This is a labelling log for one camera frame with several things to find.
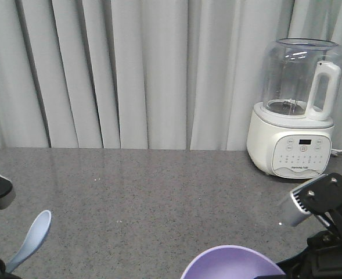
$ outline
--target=clear plastic jug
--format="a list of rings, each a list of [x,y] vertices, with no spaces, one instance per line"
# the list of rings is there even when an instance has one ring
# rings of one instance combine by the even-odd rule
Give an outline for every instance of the clear plastic jug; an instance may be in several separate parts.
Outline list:
[[[281,39],[270,44],[266,53],[263,107],[280,115],[327,119],[339,88],[341,46]]]

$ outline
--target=white curtain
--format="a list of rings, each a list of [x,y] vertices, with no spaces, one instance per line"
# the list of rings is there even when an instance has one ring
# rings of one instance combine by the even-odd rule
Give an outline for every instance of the white curtain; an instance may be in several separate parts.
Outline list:
[[[342,0],[0,0],[0,146],[244,150],[286,37],[342,45]]]

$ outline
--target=light blue spoon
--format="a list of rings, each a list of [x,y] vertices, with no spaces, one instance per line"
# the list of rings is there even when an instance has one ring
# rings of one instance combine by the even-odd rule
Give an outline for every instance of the light blue spoon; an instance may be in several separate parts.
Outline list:
[[[6,272],[11,273],[20,264],[25,262],[32,254],[34,254],[47,238],[49,228],[51,226],[52,214],[49,210],[42,211],[33,224],[25,237],[19,251],[13,256],[12,260],[6,264]]]

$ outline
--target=black robotic claw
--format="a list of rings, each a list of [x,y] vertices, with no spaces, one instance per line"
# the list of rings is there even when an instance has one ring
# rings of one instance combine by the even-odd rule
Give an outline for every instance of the black robotic claw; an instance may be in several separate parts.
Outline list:
[[[304,183],[297,202],[327,230],[308,238],[304,251],[278,263],[285,276],[256,279],[342,279],[342,176],[331,173]]]

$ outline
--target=blender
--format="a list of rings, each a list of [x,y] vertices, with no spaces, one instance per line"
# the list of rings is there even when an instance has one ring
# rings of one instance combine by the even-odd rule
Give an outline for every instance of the blender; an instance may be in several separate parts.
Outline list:
[[[263,101],[253,107],[247,150],[267,174],[312,178],[331,151],[342,48],[330,41],[281,39],[266,51]]]

